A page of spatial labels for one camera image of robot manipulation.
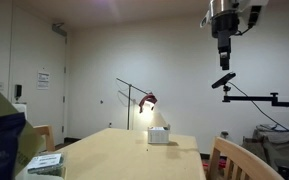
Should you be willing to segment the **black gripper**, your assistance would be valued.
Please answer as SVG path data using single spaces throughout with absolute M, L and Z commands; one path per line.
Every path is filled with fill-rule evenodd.
M 212 18 L 212 37 L 218 40 L 218 52 L 220 55 L 220 66 L 223 70 L 229 69 L 231 53 L 230 37 L 238 30 L 238 15 L 233 11 L 218 14 Z

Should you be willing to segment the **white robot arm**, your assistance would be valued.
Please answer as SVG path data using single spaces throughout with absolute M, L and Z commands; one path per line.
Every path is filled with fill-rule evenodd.
M 256 26 L 268 2 L 269 0 L 210 0 L 200 27 L 211 26 L 211 35 L 217 39 L 222 61 L 230 59 L 231 37 L 242 36 Z

